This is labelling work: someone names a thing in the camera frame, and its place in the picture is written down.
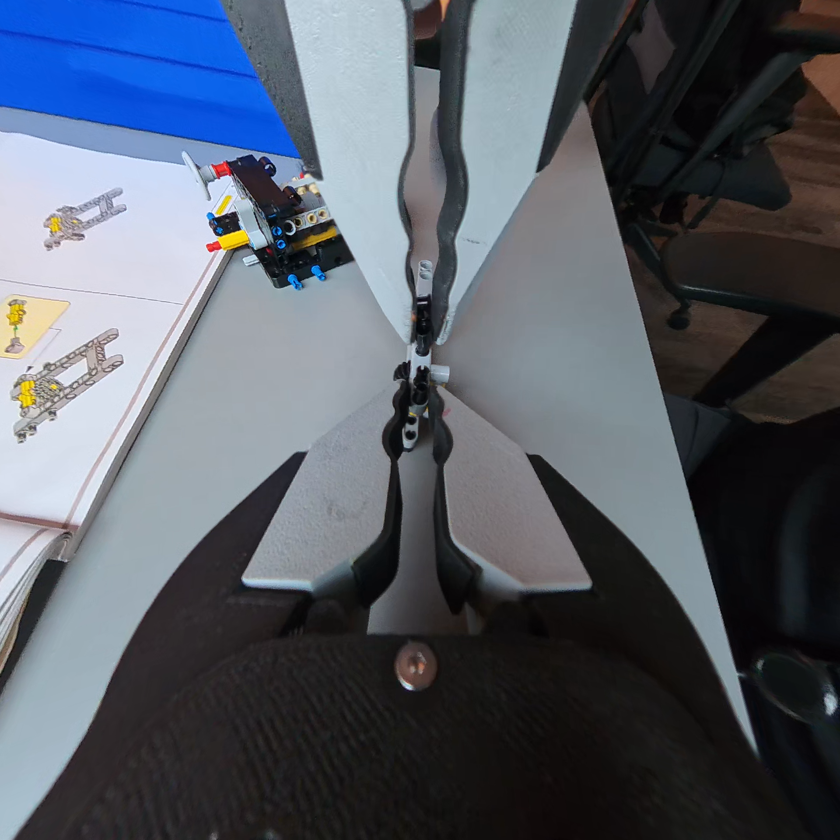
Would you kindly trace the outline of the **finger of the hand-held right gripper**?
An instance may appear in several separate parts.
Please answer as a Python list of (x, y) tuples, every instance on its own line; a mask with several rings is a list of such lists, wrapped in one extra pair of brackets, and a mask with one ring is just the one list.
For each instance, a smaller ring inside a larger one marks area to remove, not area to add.
[(400, 1), (295, 1), (287, 2), (287, 18), (327, 205), (384, 315), (409, 343), (411, 8)]
[(434, 271), (438, 344), (536, 175), (576, 5), (448, 4), (437, 107), (445, 173)]

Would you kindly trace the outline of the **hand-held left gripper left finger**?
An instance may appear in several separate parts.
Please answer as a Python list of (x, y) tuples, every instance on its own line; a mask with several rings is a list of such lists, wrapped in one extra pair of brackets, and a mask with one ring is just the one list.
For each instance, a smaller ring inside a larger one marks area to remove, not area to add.
[(389, 384), (317, 438), (241, 581), (369, 608), (396, 575), (402, 496), (392, 433), (403, 386)]

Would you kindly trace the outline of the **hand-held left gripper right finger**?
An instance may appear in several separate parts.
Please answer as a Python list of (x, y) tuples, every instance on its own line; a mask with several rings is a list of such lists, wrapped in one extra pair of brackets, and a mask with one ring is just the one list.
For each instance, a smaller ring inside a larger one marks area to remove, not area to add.
[(524, 449), (452, 394), (429, 396), (437, 579), (453, 614), (587, 592), (592, 578)]

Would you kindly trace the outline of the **grey lego frame assembly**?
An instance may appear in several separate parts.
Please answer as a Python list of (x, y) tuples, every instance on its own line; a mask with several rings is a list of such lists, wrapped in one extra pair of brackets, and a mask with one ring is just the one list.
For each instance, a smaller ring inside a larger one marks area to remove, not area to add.
[[(417, 263), (415, 283), (415, 308), (417, 298), (433, 293), (434, 265), (427, 259)], [(433, 342), (430, 353), (420, 356), (414, 347), (414, 312), (412, 340), (407, 346), (406, 360), (396, 366), (393, 373), (395, 382), (404, 382), (407, 387), (406, 417), (402, 427), (402, 446), (404, 452), (411, 452), (417, 445), (421, 419), (427, 417), (428, 394), (431, 385), (446, 385), (449, 381), (448, 365), (432, 362)]]

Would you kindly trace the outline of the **partly built lego model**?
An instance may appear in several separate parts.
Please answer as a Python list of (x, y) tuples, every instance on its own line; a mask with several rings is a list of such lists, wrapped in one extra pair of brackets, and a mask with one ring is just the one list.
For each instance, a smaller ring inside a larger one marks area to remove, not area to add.
[(247, 249), (247, 266), (259, 266), (275, 288), (296, 290), (354, 261), (313, 176), (300, 173), (279, 184), (273, 161), (252, 154), (198, 165), (183, 151), (182, 160), (206, 199), (215, 182), (228, 179), (232, 188), (206, 216), (213, 235), (208, 253)]

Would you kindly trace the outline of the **lego instruction booklet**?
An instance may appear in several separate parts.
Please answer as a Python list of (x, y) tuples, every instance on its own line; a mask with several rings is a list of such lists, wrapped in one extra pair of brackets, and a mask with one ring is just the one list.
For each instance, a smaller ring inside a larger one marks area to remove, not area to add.
[(226, 257), (175, 152), (2, 132), (2, 666), (101, 505)]

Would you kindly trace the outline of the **person's right hand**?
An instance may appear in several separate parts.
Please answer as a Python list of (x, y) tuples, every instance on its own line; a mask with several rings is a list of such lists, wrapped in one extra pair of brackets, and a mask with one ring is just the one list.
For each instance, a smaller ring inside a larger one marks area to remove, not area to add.
[(445, 19), (449, 1), (411, 1), (416, 41), (433, 39)]

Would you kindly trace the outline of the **blue plastic storage bin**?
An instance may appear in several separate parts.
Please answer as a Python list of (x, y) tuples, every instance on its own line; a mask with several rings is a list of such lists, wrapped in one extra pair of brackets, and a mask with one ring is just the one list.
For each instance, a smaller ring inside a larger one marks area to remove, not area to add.
[(2, 1), (1, 100), (299, 156), (217, 1)]

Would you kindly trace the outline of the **black office chair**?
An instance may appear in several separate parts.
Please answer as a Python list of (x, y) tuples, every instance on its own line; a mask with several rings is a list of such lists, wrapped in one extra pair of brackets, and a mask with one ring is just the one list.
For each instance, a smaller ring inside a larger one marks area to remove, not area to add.
[(659, 251), (659, 278), (678, 307), (674, 330), (690, 325), (694, 302), (765, 320), (694, 395), (723, 407), (839, 333), (839, 249), (750, 232), (692, 234)]
[(777, 210), (771, 138), (793, 125), (802, 65), (838, 54), (838, 21), (797, 1), (638, 1), (586, 90), (624, 242), (667, 287), (661, 248), (721, 200)]

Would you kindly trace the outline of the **person's dark clothing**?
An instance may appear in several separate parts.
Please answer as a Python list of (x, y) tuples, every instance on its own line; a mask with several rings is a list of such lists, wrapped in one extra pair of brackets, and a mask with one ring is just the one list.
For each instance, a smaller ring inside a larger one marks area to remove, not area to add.
[(785, 715), (749, 678), (792, 648), (839, 666), (839, 410), (754, 422), (665, 395), (752, 733), (813, 838), (839, 838), (838, 723)]

